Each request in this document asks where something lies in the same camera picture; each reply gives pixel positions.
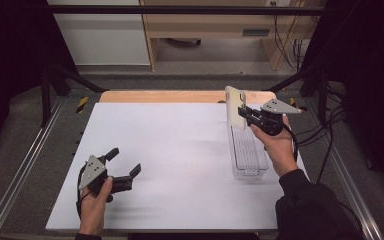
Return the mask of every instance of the black sleeve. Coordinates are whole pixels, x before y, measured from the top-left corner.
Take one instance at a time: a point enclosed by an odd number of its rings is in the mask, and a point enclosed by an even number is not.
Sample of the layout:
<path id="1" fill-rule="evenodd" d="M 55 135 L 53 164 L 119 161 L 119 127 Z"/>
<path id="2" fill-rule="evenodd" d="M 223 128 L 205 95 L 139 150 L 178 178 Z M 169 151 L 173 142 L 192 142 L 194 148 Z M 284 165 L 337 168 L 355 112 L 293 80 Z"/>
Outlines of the black sleeve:
<path id="1" fill-rule="evenodd" d="M 102 240 L 102 237 L 77 233 L 74 239 L 75 240 Z"/>
<path id="2" fill-rule="evenodd" d="M 276 203 L 279 240 L 362 239 L 328 187 L 312 184 L 301 169 L 279 182 L 284 191 Z"/>

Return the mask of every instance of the drawer handle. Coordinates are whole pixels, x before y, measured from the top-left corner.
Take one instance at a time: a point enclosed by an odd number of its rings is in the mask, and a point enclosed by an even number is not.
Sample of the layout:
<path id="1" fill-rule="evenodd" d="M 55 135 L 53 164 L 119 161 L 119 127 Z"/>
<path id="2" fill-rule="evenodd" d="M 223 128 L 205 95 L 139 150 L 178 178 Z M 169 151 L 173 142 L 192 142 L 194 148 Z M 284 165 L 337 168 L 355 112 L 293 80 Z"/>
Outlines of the drawer handle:
<path id="1" fill-rule="evenodd" d="M 270 33 L 269 28 L 246 28 L 242 32 L 242 36 L 259 36 L 259 37 L 267 37 Z"/>

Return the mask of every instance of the white cabinet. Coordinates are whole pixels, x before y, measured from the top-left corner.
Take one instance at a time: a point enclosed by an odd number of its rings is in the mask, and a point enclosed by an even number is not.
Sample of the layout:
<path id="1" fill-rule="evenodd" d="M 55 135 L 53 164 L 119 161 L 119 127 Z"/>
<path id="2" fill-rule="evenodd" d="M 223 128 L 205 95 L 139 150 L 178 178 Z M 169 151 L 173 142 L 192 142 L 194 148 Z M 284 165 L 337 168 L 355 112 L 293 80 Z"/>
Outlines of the white cabinet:
<path id="1" fill-rule="evenodd" d="M 50 5 L 139 5 L 137 0 L 48 0 Z M 149 65 L 142 17 L 55 14 L 76 65 Z"/>

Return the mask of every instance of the white tabletop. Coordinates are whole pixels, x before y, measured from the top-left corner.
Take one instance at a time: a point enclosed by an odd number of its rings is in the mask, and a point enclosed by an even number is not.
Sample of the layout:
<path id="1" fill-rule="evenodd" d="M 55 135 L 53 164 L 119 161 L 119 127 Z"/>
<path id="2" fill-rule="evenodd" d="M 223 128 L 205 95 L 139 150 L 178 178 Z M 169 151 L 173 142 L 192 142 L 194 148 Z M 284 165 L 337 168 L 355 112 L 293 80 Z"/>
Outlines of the white tabletop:
<path id="1" fill-rule="evenodd" d="M 98 103 L 95 105 L 46 229 L 76 231 L 76 184 L 90 155 L 118 147 L 107 163 L 119 177 L 141 163 L 133 190 L 107 204 L 105 229 L 123 232 L 261 231 L 276 229 L 283 195 L 269 160 L 261 181 L 232 173 L 225 104 Z M 304 169 L 301 157 L 298 165 Z"/>

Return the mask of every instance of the person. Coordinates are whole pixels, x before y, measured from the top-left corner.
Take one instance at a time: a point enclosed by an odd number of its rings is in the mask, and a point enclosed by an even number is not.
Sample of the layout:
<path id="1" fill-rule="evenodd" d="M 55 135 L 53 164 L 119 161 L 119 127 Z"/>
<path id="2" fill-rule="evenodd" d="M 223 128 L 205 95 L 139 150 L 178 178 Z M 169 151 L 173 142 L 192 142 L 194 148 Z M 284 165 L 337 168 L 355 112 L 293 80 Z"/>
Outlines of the person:
<path id="1" fill-rule="evenodd" d="M 289 122 L 283 117 L 286 126 Z M 294 159 L 292 137 L 283 130 L 276 136 L 251 125 L 254 135 L 264 144 L 273 168 L 279 175 L 284 196 L 276 202 L 278 240 L 332 239 L 360 240 L 362 234 L 345 214 L 334 192 L 323 184 L 313 184 Z M 99 195 L 87 195 L 82 202 L 82 219 L 76 240 L 100 240 L 104 226 L 105 200 L 110 194 L 108 178 Z"/>

